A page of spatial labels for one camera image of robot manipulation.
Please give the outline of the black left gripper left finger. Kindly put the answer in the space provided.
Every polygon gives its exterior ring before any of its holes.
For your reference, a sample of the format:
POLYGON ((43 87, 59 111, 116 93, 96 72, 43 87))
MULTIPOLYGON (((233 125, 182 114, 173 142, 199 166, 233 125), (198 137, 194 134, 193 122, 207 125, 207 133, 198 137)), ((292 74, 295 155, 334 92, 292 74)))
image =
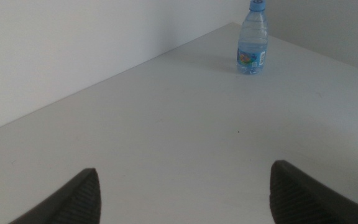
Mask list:
POLYGON ((98 173, 95 168, 87 168, 12 223, 99 224, 100 219, 101 190, 98 173))

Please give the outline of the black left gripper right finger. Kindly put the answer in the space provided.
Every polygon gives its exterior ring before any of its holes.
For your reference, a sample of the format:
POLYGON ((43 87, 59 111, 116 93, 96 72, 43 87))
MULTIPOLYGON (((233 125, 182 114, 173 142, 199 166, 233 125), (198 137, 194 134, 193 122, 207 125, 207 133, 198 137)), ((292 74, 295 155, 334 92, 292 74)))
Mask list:
POLYGON ((269 203, 275 223, 358 224, 358 203, 284 160, 272 164, 269 203))

